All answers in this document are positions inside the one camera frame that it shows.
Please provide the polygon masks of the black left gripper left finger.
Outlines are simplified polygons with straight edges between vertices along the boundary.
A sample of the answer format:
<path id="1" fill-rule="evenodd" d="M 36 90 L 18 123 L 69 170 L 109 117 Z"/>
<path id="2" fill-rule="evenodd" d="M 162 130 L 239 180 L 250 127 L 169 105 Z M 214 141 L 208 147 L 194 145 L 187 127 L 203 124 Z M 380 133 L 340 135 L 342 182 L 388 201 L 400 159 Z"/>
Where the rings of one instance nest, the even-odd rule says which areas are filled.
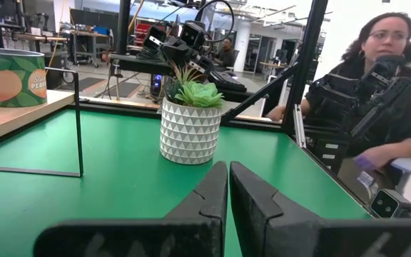
<path id="1" fill-rule="evenodd" d="M 163 218 L 73 219 L 44 229 L 34 256 L 223 256 L 228 168 L 215 163 Z"/>

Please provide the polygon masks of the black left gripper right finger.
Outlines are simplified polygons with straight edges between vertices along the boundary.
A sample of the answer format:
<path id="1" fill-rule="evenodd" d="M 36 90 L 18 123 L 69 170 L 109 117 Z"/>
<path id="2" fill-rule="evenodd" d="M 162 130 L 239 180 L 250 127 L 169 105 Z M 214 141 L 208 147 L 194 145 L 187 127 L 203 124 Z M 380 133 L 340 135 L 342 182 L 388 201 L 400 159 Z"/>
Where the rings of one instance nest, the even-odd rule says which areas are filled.
<path id="1" fill-rule="evenodd" d="M 238 161 L 230 198 L 243 256 L 411 256 L 411 219 L 324 219 Z"/>

